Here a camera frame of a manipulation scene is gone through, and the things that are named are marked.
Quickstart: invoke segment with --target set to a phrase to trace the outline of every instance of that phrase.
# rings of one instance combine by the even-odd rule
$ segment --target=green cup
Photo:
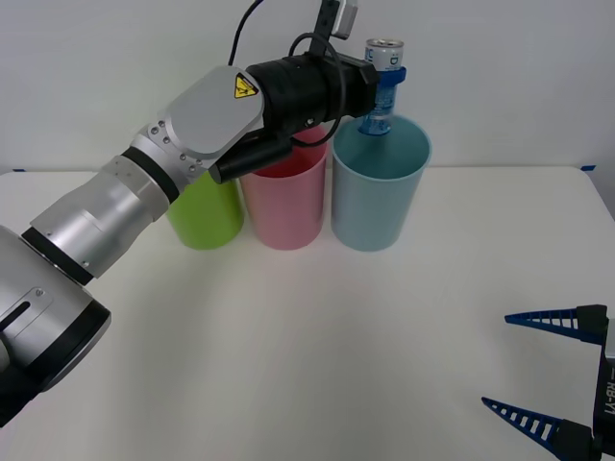
[[[182,243],[194,250],[221,247],[243,226],[235,181],[216,184],[209,173],[189,185],[166,215]]]

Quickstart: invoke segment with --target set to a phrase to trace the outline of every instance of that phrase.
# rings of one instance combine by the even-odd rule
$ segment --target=can
[[[365,43],[365,60],[379,72],[400,70],[404,57],[404,43],[393,38],[370,38]]]
[[[374,64],[380,73],[402,68],[404,43],[393,38],[370,38],[365,44],[365,60]],[[395,108],[396,86],[378,86],[374,110],[363,117],[359,131],[372,136],[382,136],[391,131],[389,119]]]

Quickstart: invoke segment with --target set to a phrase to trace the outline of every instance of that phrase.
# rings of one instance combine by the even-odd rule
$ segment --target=pink cup
[[[297,135],[321,139],[316,127]],[[327,144],[294,147],[286,160],[241,178],[241,188],[258,239],[276,250],[296,250],[313,241],[323,227]]]

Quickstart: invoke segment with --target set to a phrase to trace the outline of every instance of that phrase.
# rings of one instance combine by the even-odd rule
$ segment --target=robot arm
[[[0,426],[94,347],[111,314],[83,287],[189,184],[208,171],[217,182],[255,171],[290,155],[295,133],[373,108],[374,67],[325,53],[356,12],[351,0],[323,0],[308,53],[213,69],[21,236],[0,227]]]

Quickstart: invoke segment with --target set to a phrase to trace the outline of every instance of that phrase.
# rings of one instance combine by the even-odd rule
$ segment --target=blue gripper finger
[[[605,305],[584,305],[574,309],[540,310],[506,315],[508,324],[542,329],[585,343],[601,346],[608,320]]]
[[[487,397],[483,397],[482,402],[515,429],[523,432],[538,445],[557,456],[553,439],[561,426],[562,420],[517,406],[507,405]]]

